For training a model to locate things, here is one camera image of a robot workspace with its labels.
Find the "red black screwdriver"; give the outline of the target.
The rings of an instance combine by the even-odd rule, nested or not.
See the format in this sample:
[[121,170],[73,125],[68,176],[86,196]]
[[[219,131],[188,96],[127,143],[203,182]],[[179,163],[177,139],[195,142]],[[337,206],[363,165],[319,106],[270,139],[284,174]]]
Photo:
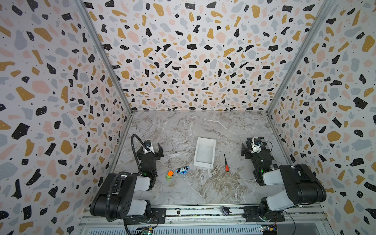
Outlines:
[[226,155],[224,155],[224,160],[225,160],[225,170],[226,170],[226,172],[229,172],[230,169],[229,169],[229,166],[228,166],[228,162],[227,162],[227,159],[226,159]]

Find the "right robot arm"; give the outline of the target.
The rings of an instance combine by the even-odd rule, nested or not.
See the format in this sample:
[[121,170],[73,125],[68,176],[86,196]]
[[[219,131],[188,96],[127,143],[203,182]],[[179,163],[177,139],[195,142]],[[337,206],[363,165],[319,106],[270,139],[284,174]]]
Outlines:
[[273,145],[263,137],[248,138],[241,156],[253,164],[253,176],[261,186],[282,185],[284,189],[261,199],[258,207],[245,207],[246,221],[284,221],[282,212],[298,205],[324,202],[326,191],[306,164],[280,165],[272,155]]

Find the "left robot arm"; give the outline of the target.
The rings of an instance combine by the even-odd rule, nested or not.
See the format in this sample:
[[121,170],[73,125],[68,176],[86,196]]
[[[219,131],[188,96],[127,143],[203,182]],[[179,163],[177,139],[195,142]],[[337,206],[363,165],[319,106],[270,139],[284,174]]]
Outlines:
[[158,145],[153,149],[150,141],[146,146],[136,151],[140,173],[110,173],[99,192],[90,205],[92,216],[104,217],[108,222],[121,219],[129,224],[147,224],[152,221],[155,213],[152,211],[149,200],[134,199],[135,192],[150,191],[153,189],[157,174],[156,162],[164,156],[163,148]]

